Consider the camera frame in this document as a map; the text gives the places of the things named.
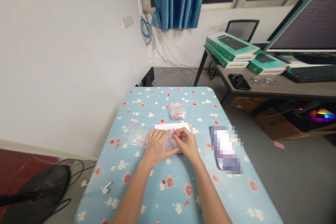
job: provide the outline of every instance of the white wall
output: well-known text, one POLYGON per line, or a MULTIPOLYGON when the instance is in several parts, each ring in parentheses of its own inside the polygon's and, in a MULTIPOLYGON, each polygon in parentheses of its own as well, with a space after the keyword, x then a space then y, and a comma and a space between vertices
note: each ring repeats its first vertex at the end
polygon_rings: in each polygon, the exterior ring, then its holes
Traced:
MULTIPOLYGON (((281 23, 291 9, 292 6, 202 10, 199 17, 198 27, 195 29, 174 29, 166 32, 160 30, 164 41, 167 43, 170 51, 177 60, 173 59, 168 50, 165 50, 166 57, 174 64, 178 64, 179 62, 186 66, 199 66, 204 52, 203 45, 205 44, 206 37, 219 31, 225 31, 228 21, 234 19, 259 19, 260 23, 251 42, 266 43, 268 37, 273 33, 275 28, 281 23), (185 54, 174 44, 181 47, 185 54)), ((158 39, 156 39, 156 44, 159 52, 165 57, 158 39)), ((148 48, 148 54, 152 57, 153 51, 151 47, 148 48)), ((160 55, 155 52, 154 56, 153 61, 151 61, 152 65, 159 66, 161 64, 163 67, 162 61, 158 60, 161 58, 160 55)))
POLYGON ((0 139, 97 157, 149 69, 137 0, 0 0, 0 10, 0 139))

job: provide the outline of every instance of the black phone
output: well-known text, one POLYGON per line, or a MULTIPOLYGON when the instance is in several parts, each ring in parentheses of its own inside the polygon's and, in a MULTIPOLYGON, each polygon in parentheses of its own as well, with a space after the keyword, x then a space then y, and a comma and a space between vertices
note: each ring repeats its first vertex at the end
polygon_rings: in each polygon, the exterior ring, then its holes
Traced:
POLYGON ((250 85, 247 83, 243 75, 237 74, 237 73, 234 73, 234 74, 230 73, 229 79, 235 89, 247 90, 247 91, 251 90, 250 85))

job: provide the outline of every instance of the black fan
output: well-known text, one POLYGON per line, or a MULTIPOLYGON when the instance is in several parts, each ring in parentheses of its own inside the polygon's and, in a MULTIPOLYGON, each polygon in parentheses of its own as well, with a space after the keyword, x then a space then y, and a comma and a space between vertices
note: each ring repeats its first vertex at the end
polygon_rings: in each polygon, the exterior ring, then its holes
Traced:
POLYGON ((63 198, 70 182, 66 165, 52 165, 35 174, 15 195, 0 197, 0 205, 9 205, 2 224, 41 223, 63 198))

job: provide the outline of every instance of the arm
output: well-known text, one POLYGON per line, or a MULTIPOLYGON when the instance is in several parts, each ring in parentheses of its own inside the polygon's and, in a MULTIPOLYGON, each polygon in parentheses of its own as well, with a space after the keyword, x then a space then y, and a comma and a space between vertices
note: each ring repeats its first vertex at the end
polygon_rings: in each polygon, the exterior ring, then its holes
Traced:
POLYGON ((195 136, 192 135, 186 128, 179 129, 173 136, 176 143, 187 156, 195 170, 204 223, 232 224, 231 219, 228 216, 200 157, 195 136), (186 137, 187 140, 182 142, 182 137, 186 137))
POLYGON ((152 130, 148 137, 146 152, 139 162, 134 177, 127 189, 127 192, 114 216, 112 224, 116 223, 138 223, 143 198, 149 174, 152 168, 159 162, 176 154, 178 149, 165 152, 163 142, 170 131, 152 130))

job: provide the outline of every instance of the gray desk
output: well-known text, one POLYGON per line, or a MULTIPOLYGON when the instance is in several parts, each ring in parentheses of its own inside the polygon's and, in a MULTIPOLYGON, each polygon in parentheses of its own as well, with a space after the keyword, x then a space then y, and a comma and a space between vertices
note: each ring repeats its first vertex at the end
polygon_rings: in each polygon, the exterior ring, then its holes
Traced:
MULTIPOLYGON (((213 63, 218 63, 211 52, 205 48, 194 86, 197 86, 207 56, 210 56, 213 63)), ((220 64, 216 68, 228 89, 228 92, 221 100, 223 108, 227 107, 237 96, 336 102, 336 82, 295 83, 282 75, 259 75, 261 78, 268 77, 275 81, 274 85, 270 85, 267 83, 254 83, 250 79, 257 75, 247 68, 224 68, 220 64), (229 74, 233 73, 242 74, 249 83, 251 90, 235 89, 229 80, 229 74)))

